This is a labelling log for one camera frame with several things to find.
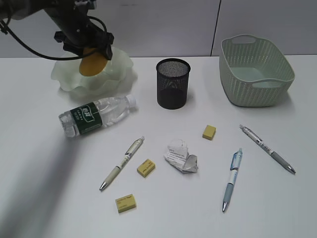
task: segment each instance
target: light green basket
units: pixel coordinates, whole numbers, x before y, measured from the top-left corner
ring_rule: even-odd
[[[269,40],[239,35],[223,40],[221,49],[222,86],[237,106],[272,106],[294,81],[291,65]]]

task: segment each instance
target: yellow eraser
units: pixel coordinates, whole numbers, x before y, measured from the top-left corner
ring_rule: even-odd
[[[132,194],[116,199],[115,203],[117,204],[119,213],[130,210],[137,206],[135,203],[134,196]]]
[[[213,135],[216,132],[216,127],[213,127],[211,125],[207,125],[206,129],[203,133],[203,138],[207,139],[207,140],[212,140]]]
[[[146,177],[153,169],[155,169],[155,164],[151,160],[147,159],[137,168],[137,171],[140,175]]]

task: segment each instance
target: gray wall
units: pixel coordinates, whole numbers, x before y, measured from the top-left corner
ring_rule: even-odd
[[[212,55],[223,39],[249,33],[287,55],[317,54],[317,1],[222,0]]]
[[[272,40],[283,53],[317,54],[314,0],[98,0],[90,12],[115,36],[114,45],[132,57],[209,56],[222,39],[249,33]],[[12,30],[37,51],[63,55],[58,28],[43,12],[12,21]],[[11,36],[0,34],[0,57],[34,57]]]
[[[210,56],[218,5],[219,0],[98,0],[90,15],[104,21],[114,45],[132,57]],[[37,51],[63,54],[53,39],[58,28],[45,12],[10,27]],[[33,57],[9,35],[0,34],[0,43],[0,57]]]

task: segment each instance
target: ballpoint pen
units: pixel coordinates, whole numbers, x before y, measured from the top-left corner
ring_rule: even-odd
[[[236,183],[239,167],[242,160],[242,149],[240,148],[236,153],[234,153],[230,170],[231,170],[231,176],[229,183],[227,184],[226,192],[224,193],[223,201],[222,201],[222,212],[225,212],[228,208],[232,191],[234,188],[234,184]]]
[[[125,153],[124,158],[120,165],[114,167],[108,177],[105,179],[101,187],[99,188],[100,191],[103,191],[113,180],[114,178],[120,173],[123,167],[129,162],[131,157],[135,154],[135,152],[140,148],[144,141],[144,137],[142,136],[140,139],[134,141],[128,151]]]
[[[259,138],[253,131],[251,131],[249,128],[240,125],[240,128],[242,131],[250,137],[255,143],[257,143],[258,146],[260,146],[265,152],[267,152],[275,161],[277,161],[281,166],[283,166],[284,169],[286,169],[288,172],[295,174],[295,169],[286,162],[279,154],[277,154],[275,151],[271,150],[268,146],[266,146],[262,139]]]

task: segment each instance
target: plastic water bottle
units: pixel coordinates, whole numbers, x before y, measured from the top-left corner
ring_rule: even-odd
[[[126,97],[102,98],[64,112],[59,120],[67,137],[82,135],[101,126],[111,126],[130,113],[136,107],[132,95]]]

